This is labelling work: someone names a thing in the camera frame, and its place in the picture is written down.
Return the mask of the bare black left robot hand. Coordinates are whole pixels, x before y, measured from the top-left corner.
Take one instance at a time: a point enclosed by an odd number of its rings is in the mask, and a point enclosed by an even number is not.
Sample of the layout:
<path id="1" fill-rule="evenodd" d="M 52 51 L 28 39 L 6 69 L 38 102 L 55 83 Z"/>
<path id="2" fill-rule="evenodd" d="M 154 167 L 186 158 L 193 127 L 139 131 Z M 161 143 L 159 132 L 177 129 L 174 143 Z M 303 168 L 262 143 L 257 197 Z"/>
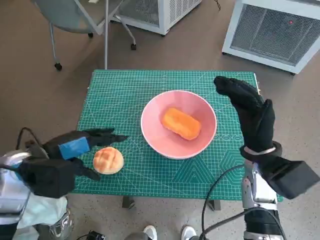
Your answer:
<path id="1" fill-rule="evenodd" d="M 79 156 L 90 152 L 93 147 L 107 147 L 128 138 L 126 135 L 118 135 L 113 132 L 113 128 L 73 130 L 52 138 L 44 143 L 42 148 L 51 159 L 64 159 L 73 163 L 77 176 L 99 181 L 101 177 L 98 172 L 86 167 Z"/>

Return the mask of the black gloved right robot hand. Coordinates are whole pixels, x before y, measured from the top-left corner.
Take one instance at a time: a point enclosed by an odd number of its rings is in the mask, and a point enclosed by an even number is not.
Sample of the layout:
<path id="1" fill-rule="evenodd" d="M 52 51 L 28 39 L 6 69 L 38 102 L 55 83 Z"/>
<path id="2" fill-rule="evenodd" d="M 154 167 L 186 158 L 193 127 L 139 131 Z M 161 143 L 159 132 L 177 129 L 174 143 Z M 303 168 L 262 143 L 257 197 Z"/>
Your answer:
<path id="1" fill-rule="evenodd" d="M 243 80 L 217 76 L 213 82 L 217 93 L 229 97 L 238 114 L 244 145 L 257 153 L 273 148 L 272 100 L 264 100 L 256 88 Z"/>

